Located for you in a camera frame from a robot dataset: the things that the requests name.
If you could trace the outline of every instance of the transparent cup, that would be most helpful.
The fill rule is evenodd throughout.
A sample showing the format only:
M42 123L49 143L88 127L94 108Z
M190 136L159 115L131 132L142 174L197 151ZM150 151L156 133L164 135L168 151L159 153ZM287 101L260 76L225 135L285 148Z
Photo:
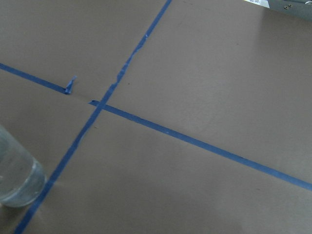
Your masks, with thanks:
M0 125L0 203L26 206L39 196L45 182L40 163Z

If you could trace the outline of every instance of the barcode label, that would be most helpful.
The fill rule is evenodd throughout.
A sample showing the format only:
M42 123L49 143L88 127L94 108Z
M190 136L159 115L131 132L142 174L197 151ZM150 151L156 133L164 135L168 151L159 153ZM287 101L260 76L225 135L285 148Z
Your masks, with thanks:
M267 0L245 0L245 1L270 8L269 2Z

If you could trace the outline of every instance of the blue tape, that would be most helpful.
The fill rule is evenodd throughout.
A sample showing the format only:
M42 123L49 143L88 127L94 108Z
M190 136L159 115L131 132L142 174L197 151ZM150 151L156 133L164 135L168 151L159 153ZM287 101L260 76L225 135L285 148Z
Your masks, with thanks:
M89 104L96 106L98 104L98 101L91 101ZM298 178L295 178L293 176L287 175L285 173L282 173L282 172L277 171L275 169L272 169L270 167L261 165L261 164L259 164L257 162L254 162L254 161L248 160L246 158L243 158L241 156L232 154L232 153L230 153L228 151L222 150L220 148L217 148L217 147L215 147L213 145L210 145L208 143L205 143L203 141L197 140L195 138L192 138L190 136L181 134L179 132L176 132L176 131L171 130L171 129L166 128L166 127L163 127L163 126L158 125L156 123L153 123L153 122L150 122L148 120L142 119L142 118L140 118L138 116L129 114L129 113L125 112L125 111L119 110L119 109L114 108L112 106L105 105L104 106L104 110L109 111L109 112L111 112L113 114L116 114L118 116L124 117L126 119L129 119L131 121L134 121L136 123L142 124L142 125L144 125L146 127L149 127L149 128L154 129L154 130L157 130L157 131L162 132L164 134L170 135L170 136L175 137L177 139L183 140L183 141L185 141L187 143L190 143L192 145L198 146L198 147L200 147L202 149L208 150L208 151L213 152L215 154L218 154L220 156L226 157L226 158L228 158L230 160L233 160L235 162L241 163L241 164L243 164L245 166L254 168L254 169L258 170L258 171L264 172L266 174L269 174L269 175L274 176L276 178L279 178L281 180L287 181L287 182L289 182L291 184L294 184L296 186L299 186L301 188L304 188L304 189L312 191L312 184L311 183L308 183L308 182L305 182L305 181L300 180Z
M34 83L40 84L42 86L45 86L45 87L47 87L49 89L53 89L53 90L55 90L57 92L60 92L62 94L70 94L70 93L66 93L67 87L63 88L61 86L58 86L58 85L53 84L51 82L48 82L46 80L40 79L40 78L35 77L33 75L30 75L28 73L25 73L25 72L22 72L20 70L17 70L17 69L15 69L13 67L9 67L7 65L4 65L3 63L0 63L0 69L4 70L6 72L12 73L14 75L17 75L19 77L25 78L27 80L30 80L30 81L32 81ZM73 85L72 83L73 83L73 79L68 84L68 85L70 85L69 89L67 90L68 92L71 92L71 87Z
M82 138L87 133L87 131L90 129L92 124L95 122L95 120L97 119L97 117L100 114L100 112L104 109L108 99L111 97L111 95L113 94L114 90L116 89L116 87L120 83L122 77L124 76L124 74L125 74L128 66L129 66L129 64L130 64L134 54L144 45L147 37L151 34L151 32L153 31L153 29L155 28L155 26L159 22L161 16L164 14L164 12L166 11L166 9L168 8L170 3L171 3L171 0L167 0L166 1L165 5L162 7L160 13L154 19L153 23L151 24L151 26L147 30L146 34L144 35L142 40L139 42L138 46L134 49L134 51L132 52L132 54L128 58L127 62L122 67L121 71L119 72L119 74L117 76L116 83L112 84L109 87L108 91L103 96L102 100L100 102L97 102L96 109L91 114L90 118L88 119L88 121L86 122L86 124L84 125L84 127L82 128L82 130L80 131L80 133L78 134L76 139L74 140L73 144L71 145L71 147L68 149L68 151L66 152L66 154L62 158L61 162L58 164L56 169L53 171L52 175L50 176L49 180L47 181L47 183L46 183L43 191L39 195L39 197L32 203L30 208L27 210L25 216L23 217L21 222L16 227L16 229L14 231L14 234L21 234L21 233L23 233L23 231L27 227L28 223L30 222L30 220L32 219L34 214L36 213L37 209L39 208L39 206L41 205L41 203L43 202L43 200L45 199L45 197L47 196L47 194L49 193L49 191L53 187L55 181L58 179L58 177L60 176L60 174L62 173L62 171L66 167L68 161L73 156L73 154L76 151L77 147L79 146L79 143L81 142Z

